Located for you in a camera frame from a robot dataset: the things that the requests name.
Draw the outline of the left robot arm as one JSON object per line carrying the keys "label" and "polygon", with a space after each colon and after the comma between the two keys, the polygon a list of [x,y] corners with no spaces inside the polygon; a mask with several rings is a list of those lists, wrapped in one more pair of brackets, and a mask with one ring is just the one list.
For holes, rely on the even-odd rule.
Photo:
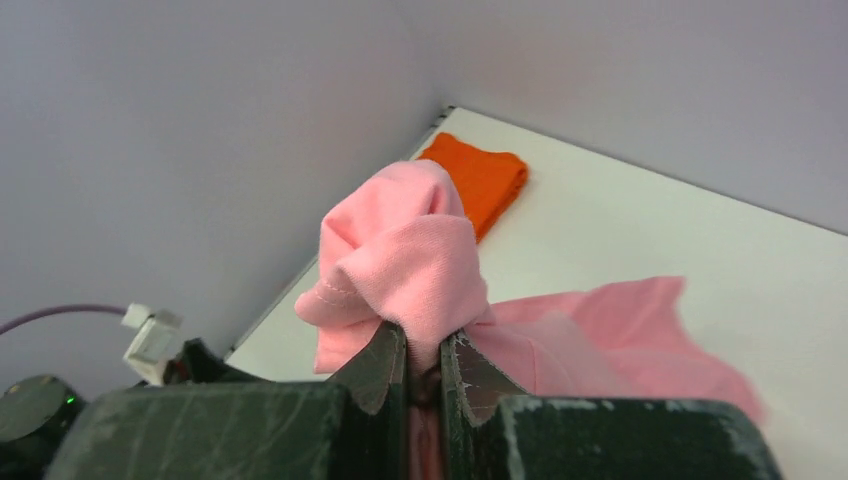
{"label": "left robot arm", "polygon": [[[258,382],[195,338],[183,343],[160,375],[165,386]],[[88,401],[64,379],[27,377],[1,394],[1,477],[41,479]]]}

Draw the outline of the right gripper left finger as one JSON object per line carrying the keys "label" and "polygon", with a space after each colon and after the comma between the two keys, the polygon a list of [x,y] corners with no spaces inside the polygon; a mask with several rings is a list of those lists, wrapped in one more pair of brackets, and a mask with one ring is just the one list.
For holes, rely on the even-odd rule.
{"label": "right gripper left finger", "polygon": [[212,383],[141,387],[87,406],[50,479],[402,479],[406,339],[391,323],[320,382],[216,369]]}

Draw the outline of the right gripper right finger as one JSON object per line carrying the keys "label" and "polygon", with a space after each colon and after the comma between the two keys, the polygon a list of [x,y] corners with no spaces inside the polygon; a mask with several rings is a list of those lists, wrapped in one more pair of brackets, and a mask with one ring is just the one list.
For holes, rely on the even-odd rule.
{"label": "right gripper right finger", "polygon": [[448,479],[779,479],[760,430],[724,402],[527,393],[464,332],[440,346]]}

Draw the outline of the pink t shirt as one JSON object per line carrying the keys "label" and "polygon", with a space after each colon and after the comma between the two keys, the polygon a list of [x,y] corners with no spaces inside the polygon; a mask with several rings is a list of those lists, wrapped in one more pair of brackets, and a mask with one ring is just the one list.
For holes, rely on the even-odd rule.
{"label": "pink t shirt", "polygon": [[295,305],[318,330],[317,373],[338,371],[383,322],[406,335],[414,479],[443,475],[438,418],[427,406],[440,344],[460,330],[535,395],[709,399],[765,417],[751,383],[686,333],[681,277],[490,303],[472,223],[432,161],[391,164],[337,204],[321,224],[319,268]]}

